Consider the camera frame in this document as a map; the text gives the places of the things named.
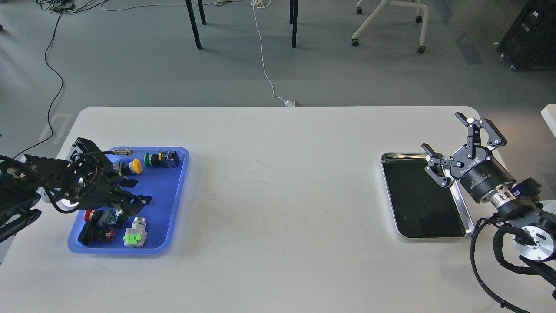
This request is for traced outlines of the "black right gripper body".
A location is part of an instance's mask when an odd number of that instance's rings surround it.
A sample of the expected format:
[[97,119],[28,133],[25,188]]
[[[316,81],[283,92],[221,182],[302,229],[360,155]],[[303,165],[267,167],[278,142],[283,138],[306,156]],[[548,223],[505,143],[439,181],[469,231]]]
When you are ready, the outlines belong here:
[[449,158],[439,154],[439,162],[428,162],[425,172],[442,188],[460,182],[476,203],[484,203],[493,192],[510,190],[516,179],[494,158],[493,150],[508,143],[494,123],[467,121],[466,143]]

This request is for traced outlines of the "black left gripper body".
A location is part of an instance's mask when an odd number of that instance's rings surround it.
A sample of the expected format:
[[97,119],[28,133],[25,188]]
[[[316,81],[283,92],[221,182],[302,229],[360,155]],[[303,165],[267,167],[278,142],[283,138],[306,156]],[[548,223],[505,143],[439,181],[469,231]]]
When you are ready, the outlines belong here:
[[118,180],[127,176],[119,175],[107,157],[131,154],[129,148],[102,150],[93,141],[78,137],[68,154],[70,177],[65,184],[65,200],[74,206],[66,205],[65,212],[111,207],[120,213],[139,213],[139,206],[128,205],[130,197],[137,195],[117,184]]

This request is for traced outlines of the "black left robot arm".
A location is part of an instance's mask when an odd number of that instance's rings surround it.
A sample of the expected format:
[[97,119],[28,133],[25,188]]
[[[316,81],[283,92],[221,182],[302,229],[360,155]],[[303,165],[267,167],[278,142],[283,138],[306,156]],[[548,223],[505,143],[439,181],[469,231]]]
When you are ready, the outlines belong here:
[[1,240],[6,240],[40,217],[35,208],[46,195],[60,213],[115,208],[117,226],[136,216],[150,196],[128,191],[137,185],[113,167],[108,154],[132,154],[131,149],[102,151],[93,141],[78,137],[68,159],[25,155],[25,162],[1,156]]

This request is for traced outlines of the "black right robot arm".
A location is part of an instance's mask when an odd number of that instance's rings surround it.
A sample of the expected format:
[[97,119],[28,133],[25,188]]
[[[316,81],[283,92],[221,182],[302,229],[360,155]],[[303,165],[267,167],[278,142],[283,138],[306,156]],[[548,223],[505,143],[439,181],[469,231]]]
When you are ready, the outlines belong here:
[[476,241],[485,226],[495,226],[493,254],[499,265],[518,275],[538,275],[554,286],[555,269],[548,262],[555,260],[555,214],[544,210],[537,181],[528,178],[516,183],[495,159],[494,150],[508,141],[491,120],[468,118],[460,112],[455,115],[467,128],[466,143],[450,157],[423,144],[425,172],[442,188],[457,181],[476,203],[493,204],[496,212],[480,218],[471,235],[471,268],[488,296],[502,308],[522,313],[522,308],[498,296],[481,279],[475,265]]

